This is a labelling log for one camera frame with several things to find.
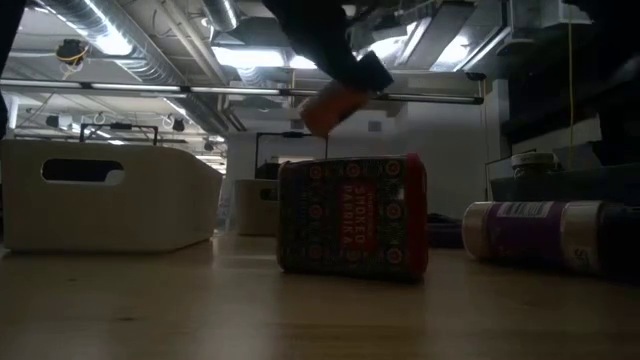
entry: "ceiling light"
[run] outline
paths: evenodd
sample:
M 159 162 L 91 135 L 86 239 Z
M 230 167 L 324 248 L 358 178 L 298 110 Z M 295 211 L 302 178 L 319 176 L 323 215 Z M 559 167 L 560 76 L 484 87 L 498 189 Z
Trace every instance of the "ceiling light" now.
M 413 30 L 416 28 L 416 26 L 418 26 L 418 22 L 417 21 L 414 21 L 411 24 L 407 25 L 407 35 L 411 35 Z
M 289 62 L 289 67 L 294 69 L 316 69 L 316 64 L 304 56 L 296 55 Z
M 166 101 L 167 104 L 171 105 L 172 108 L 174 108 L 177 112 L 179 112 L 183 116 L 187 116 L 187 111 L 185 109 L 183 109 L 182 107 L 174 104 L 173 101 L 170 101 L 170 100 L 167 100 L 167 99 L 164 99 L 164 101 Z
M 93 2 L 95 0 L 83 0 L 87 6 L 93 10 L 93 12 L 100 18 L 101 32 L 104 34 L 94 39 L 93 45 L 102 51 L 106 55 L 129 55 L 133 51 L 133 45 L 122 35 L 122 33 L 111 23 L 111 21 L 102 13 Z M 88 32 L 86 29 L 79 28 L 73 22 L 68 21 L 63 15 L 58 14 L 50 7 L 47 7 L 49 12 L 55 14 L 60 20 L 64 21 L 67 25 L 73 28 L 78 34 L 86 37 Z
M 91 84 L 98 90 L 140 90 L 140 91 L 180 91 L 179 86 L 166 85 L 135 85 L 135 84 Z
M 489 53 L 489 51 L 491 51 L 491 49 L 495 48 L 496 45 L 498 45 L 502 40 L 504 40 L 507 36 L 509 36 L 509 34 L 511 34 L 510 27 L 503 29 L 498 34 L 498 36 L 496 36 L 495 39 L 493 39 L 489 44 L 487 44 L 487 46 L 482 51 L 477 53 L 475 56 L 473 56 L 471 60 L 469 60 L 469 62 L 464 64 L 462 66 L 462 70 L 469 71 L 478 61 L 480 61 L 480 59 L 485 57 Z
M 222 65 L 235 68 L 284 66 L 284 58 L 279 50 L 227 49 L 221 47 L 213 47 L 212 49 Z
M 84 0 L 84 2 L 89 5 L 106 25 L 105 35 L 95 39 L 94 46 L 106 55 L 129 55 L 133 51 L 133 46 L 124 38 L 122 33 L 113 26 L 102 11 L 93 4 L 92 0 Z
M 436 63 L 457 63 L 469 53 L 469 40 L 465 36 L 456 36 L 444 49 Z
M 386 58 L 392 55 L 394 52 L 399 50 L 402 47 L 402 44 L 406 40 L 406 36 L 396 36 L 380 41 L 376 41 L 371 46 L 369 46 L 369 50 L 376 53 L 376 55 L 380 58 Z
M 192 87 L 195 93 L 227 94 L 227 95 L 280 95 L 275 89 L 251 89 L 251 88 L 217 88 L 217 87 Z
M 222 160 L 222 157 L 217 155 L 197 155 L 196 158 L 200 160 Z

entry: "white storage bin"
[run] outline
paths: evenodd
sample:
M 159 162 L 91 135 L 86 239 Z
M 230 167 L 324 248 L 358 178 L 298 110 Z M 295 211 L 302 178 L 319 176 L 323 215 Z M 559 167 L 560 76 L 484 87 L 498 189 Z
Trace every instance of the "white storage bin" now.
M 213 235 L 222 175 L 153 146 L 2 142 L 5 247 L 162 252 Z

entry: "jar lid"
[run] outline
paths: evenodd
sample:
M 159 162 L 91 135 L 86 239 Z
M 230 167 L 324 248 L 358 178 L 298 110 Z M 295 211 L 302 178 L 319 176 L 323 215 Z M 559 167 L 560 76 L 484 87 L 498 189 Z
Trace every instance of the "jar lid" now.
M 511 157 L 511 166 L 522 165 L 554 165 L 556 163 L 556 156 L 553 153 L 525 153 L 513 155 Z

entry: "smoked paprika box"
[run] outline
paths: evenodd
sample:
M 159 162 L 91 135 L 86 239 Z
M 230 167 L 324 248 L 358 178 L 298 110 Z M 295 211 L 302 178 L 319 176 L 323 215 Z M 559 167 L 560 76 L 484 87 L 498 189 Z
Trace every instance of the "smoked paprika box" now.
M 283 270 L 422 278 L 426 173 L 417 155 L 287 163 L 279 200 Z

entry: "cable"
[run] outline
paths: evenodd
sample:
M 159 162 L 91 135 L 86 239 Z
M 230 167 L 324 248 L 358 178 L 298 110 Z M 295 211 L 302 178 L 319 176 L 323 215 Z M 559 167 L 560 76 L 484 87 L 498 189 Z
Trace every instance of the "cable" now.
M 573 18 L 571 5 L 568 6 L 568 33 L 569 33 L 569 170 L 573 168 L 573 125 L 575 123 L 575 97 L 573 79 Z

